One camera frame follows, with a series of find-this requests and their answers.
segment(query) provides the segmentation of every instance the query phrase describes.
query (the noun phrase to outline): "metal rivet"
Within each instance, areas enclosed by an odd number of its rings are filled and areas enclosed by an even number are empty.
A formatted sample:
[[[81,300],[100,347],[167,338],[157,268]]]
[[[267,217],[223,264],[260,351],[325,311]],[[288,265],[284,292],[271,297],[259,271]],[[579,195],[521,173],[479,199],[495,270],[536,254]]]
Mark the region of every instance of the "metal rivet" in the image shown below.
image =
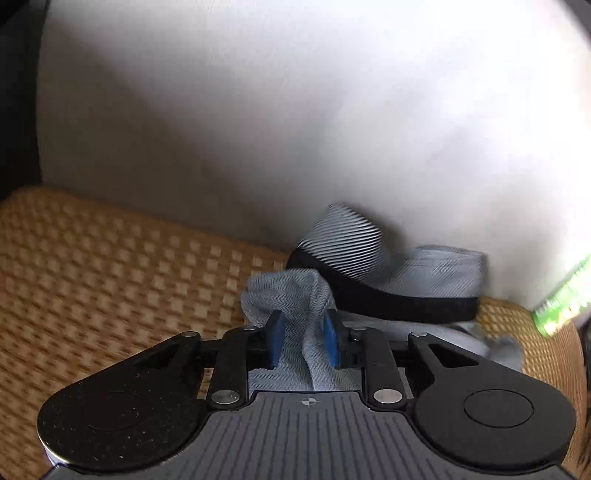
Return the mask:
[[[240,400],[240,395],[234,390],[218,390],[212,393],[212,402],[218,405],[231,405]]]
[[[402,394],[392,388],[383,388],[374,393],[374,399],[380,403],[397,403],[402,400]]]

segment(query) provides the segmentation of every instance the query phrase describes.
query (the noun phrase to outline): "fabric pile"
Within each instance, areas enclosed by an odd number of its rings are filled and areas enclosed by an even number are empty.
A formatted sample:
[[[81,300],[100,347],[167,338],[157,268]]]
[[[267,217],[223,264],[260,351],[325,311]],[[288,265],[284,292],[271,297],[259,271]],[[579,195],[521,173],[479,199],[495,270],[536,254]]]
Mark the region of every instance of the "fabric pile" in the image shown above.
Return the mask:
[[[276,369],[249,374],[256,390],[360,390],[361,372],[331,367],[323,337],[326,309],[340,310],[347,327],[373,327],[390,340],[412,331],[520,370],[523,354],[510,336],[493,339],[474,321],[486,272],[479,252],[424,246],[392,255],[382,232],[344,205],[332,205],[291,254],[287,269],[249,280],[242,310],[263,326],[280,309],[287,318]]]

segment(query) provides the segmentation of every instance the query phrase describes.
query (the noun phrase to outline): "green object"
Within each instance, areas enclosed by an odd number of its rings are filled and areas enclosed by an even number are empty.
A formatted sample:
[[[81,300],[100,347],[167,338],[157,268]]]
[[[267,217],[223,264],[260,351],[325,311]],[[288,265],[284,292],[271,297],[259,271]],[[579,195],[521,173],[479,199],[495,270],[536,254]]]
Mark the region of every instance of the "green object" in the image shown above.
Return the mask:
[[[534,310],[534,323],[544,336],[553,336],[591,303],[591,255]]]

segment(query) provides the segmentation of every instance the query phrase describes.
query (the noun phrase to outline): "tan woven mat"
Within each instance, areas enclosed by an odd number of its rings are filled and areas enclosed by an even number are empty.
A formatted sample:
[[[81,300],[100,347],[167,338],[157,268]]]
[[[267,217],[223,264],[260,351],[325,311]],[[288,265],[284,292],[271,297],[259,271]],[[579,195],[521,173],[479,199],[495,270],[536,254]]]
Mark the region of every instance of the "tan woven mat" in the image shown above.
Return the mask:
[[[286,259],[45,188],[1,204],[0,472],[36,480],[48,469],[35,420],[49,395],[181,331],[219,338],[242,325],[247,279]],[[493,299],[483,299],[479,321],[515,335],[525,372],[561,389],[583,418],[573,327],[545,340],[526,310]],[[565,460],[573,472],[582,434],[577,427]]]

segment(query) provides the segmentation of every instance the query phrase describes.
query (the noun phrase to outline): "robotic claw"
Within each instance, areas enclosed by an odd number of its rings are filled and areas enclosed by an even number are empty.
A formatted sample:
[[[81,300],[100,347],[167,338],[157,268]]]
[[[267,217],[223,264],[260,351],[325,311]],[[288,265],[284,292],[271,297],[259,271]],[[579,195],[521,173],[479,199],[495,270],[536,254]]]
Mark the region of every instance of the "robotic claw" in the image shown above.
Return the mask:
[[[362,390],[251,398],[248,371],[277,366],[284,325],[276,310],[222,340],[184,332],[57,392],[37,420],[44,479],[571,478],[575,413],[558,390],[426,333],[348,329],[335,310],[330,361],[360,368]]]

